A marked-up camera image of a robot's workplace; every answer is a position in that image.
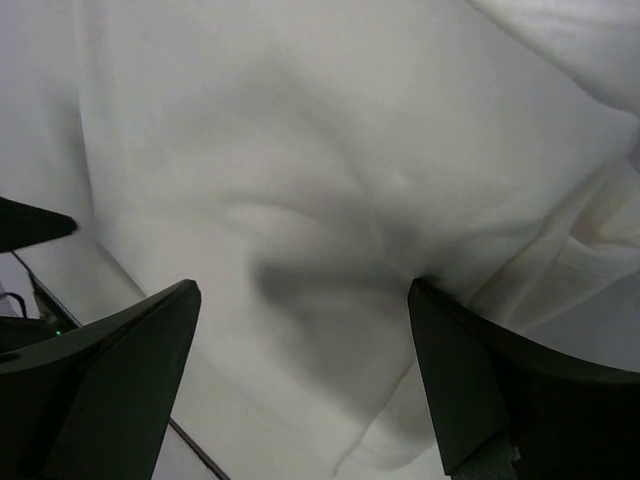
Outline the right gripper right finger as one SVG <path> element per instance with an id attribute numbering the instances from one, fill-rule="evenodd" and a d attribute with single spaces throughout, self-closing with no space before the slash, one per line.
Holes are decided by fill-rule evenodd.
<path id="1" fill-rule="evenodd" d="M 407 301 L 448 477 L 638 477 L 637 373 L 542 346 L 422 279 Z"/>

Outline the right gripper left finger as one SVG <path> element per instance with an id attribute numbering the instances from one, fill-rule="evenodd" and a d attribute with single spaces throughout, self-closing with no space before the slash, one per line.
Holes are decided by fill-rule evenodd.
<path id="1" fill-rule="evenodd" d="M 183 280 L 1 353 L 2 478 L 151 478 L 200 306 L 197 283 Z"/>

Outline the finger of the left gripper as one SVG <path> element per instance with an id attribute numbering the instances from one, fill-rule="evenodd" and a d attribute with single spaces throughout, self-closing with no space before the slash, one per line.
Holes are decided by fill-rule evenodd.
<path id="1" fill-rule="evenodd" d="M 78 225 L 67 215 L 2 197 L 0 251 L 8 253 L 72 235 Z"/>

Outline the white shirt red logo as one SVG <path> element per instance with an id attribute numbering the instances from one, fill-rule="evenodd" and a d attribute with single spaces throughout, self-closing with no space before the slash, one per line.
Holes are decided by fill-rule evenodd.
<path id="1" fill-rule="evenodd" d="M 635 1 L 79 1 L 96 233 L 203 303 L 179 403 L 224 376 L 297 450 L 271 479 L 439 477 L 406 303 L 517 332 L 639 271 Z"/>

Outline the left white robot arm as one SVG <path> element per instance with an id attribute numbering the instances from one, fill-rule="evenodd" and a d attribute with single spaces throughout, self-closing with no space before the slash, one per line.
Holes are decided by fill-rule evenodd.
<path id="1" fill-rule="evenodd" d="M 1 198 L 1 254 L 73 235 L 76 221 L 68 215 Z M 1 353 L 55 337 L 57 330 L 28 315 L 25 298 L 1 289 Z"/>

